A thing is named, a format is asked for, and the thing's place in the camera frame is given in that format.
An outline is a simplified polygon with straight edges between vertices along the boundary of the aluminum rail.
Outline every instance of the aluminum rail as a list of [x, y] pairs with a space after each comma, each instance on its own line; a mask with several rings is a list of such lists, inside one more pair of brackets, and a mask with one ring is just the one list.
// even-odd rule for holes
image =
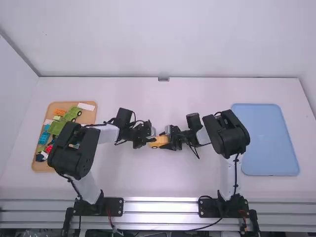
[[[190, 230], [217, 218], [199, 218], [198, 198], [125, 197], [124, 214], [113, 217], [125, 230]], [[73, 200], [0, 199], [0, 228], [60, 229]], [[249, 202], [256, 209], [261, 231], [316, 232], [316, 202]], [[71, 229], [79, 227], [74, 217]], [[110, 229], [107, 217], [85, 217], [82, 229]], [[238, 231], [238, 219], [224, 218], [207, 231]]]

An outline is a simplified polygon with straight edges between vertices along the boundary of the blue mat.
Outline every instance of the blue mat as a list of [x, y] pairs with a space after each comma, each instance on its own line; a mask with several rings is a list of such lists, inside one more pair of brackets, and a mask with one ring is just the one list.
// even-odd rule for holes
[[250, 134], [242, 159], [247, 175], [296, 176], [300, 172], [281, 108], [275, 104], [233, 104]]

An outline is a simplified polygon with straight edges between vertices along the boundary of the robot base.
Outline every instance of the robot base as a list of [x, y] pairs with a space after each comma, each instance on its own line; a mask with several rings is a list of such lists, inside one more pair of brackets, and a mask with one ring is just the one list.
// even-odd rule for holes
[[103, 197], [103, 193], [95, 204], [83, 200], [76, 200], [74, 216], [122, 216], [124, 199], [121, 197]]
[[236, 194], [228, 201], [225, 201], [218, 193], [218, 198], [201, 196], [198, 199], [198, 215], [200, 218], [241, 218], [249, 217], [248, 201]]

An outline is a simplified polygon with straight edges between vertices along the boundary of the wooden board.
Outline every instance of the wooden board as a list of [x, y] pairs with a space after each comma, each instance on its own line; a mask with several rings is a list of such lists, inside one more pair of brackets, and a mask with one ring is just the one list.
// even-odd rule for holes
[[[97, 114], [97, 104], [93, 101], [73, 101], [73, 102], [53, 102], [47, 107], [45, 119], [53, 119], [54, 114], [53, 112], [55, 109], [61, 109], [61, 110], [68, 110], [71, 106], [77, 106], [78, 103], [85, 103], [89, 105], [94, 105], [95, 108], [93, 111], [90, 110], [82, 110], [82, 115], [76, 119], [76, 122], [78, 123], [84, 123], [84, 124], [93, 124], [95, 123], [95, 117]], [[41, 128], [41, 131], [39, 133], [39, 138], [41, 134], [43, 133], [44, 125]], [[52, 136], [50, 136], [47, 143], [49, 143], [52, 139]], [[44, 162], [36, 162], [35, 156], [37, 154], [37, 149], [42, 145], [36, 145], [36, 149], [34, 151], [33, 161], [32, 161], [32, 170], [35, 172], [52, 172], [54, 171], [53, 168], [49, 167], [47, 164], [47, 161]]]

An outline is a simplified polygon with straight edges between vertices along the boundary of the white wall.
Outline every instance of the white wall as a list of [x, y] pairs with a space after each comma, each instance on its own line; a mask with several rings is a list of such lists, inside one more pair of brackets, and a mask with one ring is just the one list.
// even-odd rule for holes
[[0, 176], [10, 157], [38, 79], [0, 35]]
[[314, 0], [1, 0], [44, 76], [299, 77], [316, 111]]

